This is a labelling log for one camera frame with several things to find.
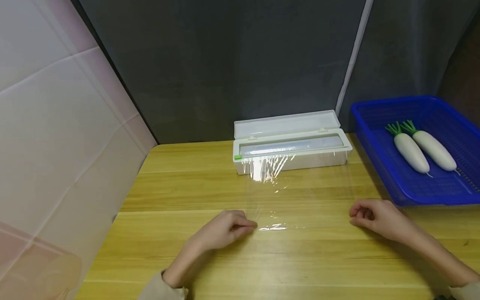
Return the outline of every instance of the white plastic box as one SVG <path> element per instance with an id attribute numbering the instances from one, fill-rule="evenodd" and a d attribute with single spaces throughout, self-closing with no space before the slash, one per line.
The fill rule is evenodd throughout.
<path id="1" fill-rule="evenodd" d="M 343 165 L 352 146 L 334 110 L 236 121 L 233 163 L 250 173 L 249 160 L 285 157 L 282 170 Z"/>

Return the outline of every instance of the person's left hand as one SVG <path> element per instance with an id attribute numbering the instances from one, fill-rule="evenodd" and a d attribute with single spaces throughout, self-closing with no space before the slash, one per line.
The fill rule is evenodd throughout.
<path id="1" fill-rule="evenodd" d="M 224 210 L 200 228 L 188 241 L 200 252 L 224 248 L 252 233 L 257 223 L 250 221 L 241 210 Z"/>

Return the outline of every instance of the wooden tabletop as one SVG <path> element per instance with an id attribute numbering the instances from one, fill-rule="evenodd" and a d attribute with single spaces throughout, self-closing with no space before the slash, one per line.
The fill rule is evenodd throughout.
<path id="1" fill-rule="evenodd" d="M 135 299 L 184 241 L 224 209 L 260 228 L 217 251 L 189 288 L 196 300 L 433 299 L 446 283 L 409 249 L 349 224 L 355 199 L 388 198 L 354 135 L 344 166 L 237 175 L 232 141 L 167 144 L 148 155 L 77 299 Z M 409 217 L 480 270 L 480 210 L 407 209 Z"/>

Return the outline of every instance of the daikon radish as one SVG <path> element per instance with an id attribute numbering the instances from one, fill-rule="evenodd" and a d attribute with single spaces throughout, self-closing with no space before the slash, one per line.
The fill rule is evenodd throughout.
<path id="1" fill-rule="evenodd" d="M 394 135 L 393 142 L 395 147 L 403 156 L 403 158 L 415 169 L 418 173 L 427 174 L 432 177 L 430 172 L 430 165 L 423 155 L 423 152 L 418 147 L 417 143 L 406 133 L 402 133 L 398 122 L 395 125 L 388 124 L 385 127 L 391 134 Z"/>
<path id="2" fill-rule="evenodd" d="M 417 130 L 411 120 L 403 122 L 402 128 L 412 135 L 413 140 L 425 151 L 433 161 L 445 171 L 455 171 L 456 162 L 447 149 L 431 134 L 423 130 Z"/>

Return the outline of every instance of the beige sleeve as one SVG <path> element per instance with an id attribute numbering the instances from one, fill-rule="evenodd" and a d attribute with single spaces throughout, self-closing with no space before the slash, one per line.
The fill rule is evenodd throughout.
<path id="1" fill-rule="evenodd" d="M 163 281 L 162 272 L 156 274 L 144 287 L 137 300 L 185 300 L 186 288 L 171 288 Z"/>
<path id="2" fill-rule="evenodd" d="M 462 288 L 450 288 L 450 291 L 456 300 L 478 300 L 480 299 L 480 282 L 470 283 Z"/>

